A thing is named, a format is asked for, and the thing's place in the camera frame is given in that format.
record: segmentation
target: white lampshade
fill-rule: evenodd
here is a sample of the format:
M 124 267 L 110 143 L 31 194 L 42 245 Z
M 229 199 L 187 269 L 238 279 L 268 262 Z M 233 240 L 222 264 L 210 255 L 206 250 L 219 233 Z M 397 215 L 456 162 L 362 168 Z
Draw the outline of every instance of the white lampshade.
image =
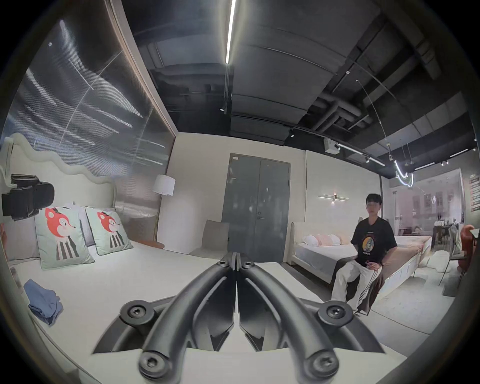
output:
M 175 186 L 175 179 L 167 175 L 158 175 L 153 185 L 153 192 L 161 195 L 173 195 L 173 187 Z

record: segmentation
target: wall lamp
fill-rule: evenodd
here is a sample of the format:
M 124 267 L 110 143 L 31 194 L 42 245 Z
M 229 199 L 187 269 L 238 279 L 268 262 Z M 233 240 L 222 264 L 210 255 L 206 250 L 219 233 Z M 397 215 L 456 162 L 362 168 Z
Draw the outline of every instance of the wall lamp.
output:
M 333 196 L 330 195 L 320 195 L 317 196 L 317 199 L 328 199 L 332 201 L 347 201 L 347 197 L 338 197 L 336 193 L 333 194 Z

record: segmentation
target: headboard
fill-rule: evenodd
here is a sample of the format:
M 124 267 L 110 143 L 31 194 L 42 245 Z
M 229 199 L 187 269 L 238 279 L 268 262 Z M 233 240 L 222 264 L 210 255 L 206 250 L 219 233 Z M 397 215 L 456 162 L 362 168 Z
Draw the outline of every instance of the headboard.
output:
M 114 206 L 116 188 L 112 178 L 94 176 L 81 165 L 68 165 L 53 151 L 37 152 L 20 133 L 5 138 L 0 162 L 7 182 L 11 174 L 17 173 L 36 175 L 40 181 L 53 184 L 53 205 L 75 201 L 94 208 Z

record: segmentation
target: red chair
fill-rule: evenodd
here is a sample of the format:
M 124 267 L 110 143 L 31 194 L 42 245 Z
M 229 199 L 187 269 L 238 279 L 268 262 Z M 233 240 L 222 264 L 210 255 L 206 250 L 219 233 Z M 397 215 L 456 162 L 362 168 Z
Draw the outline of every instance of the red chair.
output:
M 468 271 L 468 267 L 470 266 L 473 253 L 476 248 L 474 244 L 474 237 L 470 232 L 471 229 L 475 229 L 475 227 L 471 224 L 467 224 L 460 231 L 460 239 L 462 240 L 462 250 L 465 251 L 465 255 L 467 257 L 465 260 L 458 261 L 458 266 L 462 269 L 463 273 Z

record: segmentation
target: hand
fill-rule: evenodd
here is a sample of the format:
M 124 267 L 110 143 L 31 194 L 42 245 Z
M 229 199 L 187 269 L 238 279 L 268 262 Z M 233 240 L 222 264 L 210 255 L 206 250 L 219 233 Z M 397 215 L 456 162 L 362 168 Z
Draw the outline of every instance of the hand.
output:
M 373 261 L 367 261 L 367 268 L 373 271 L 377 271 L 381 268 L 381 265 L 378 263 L 374 263 Z

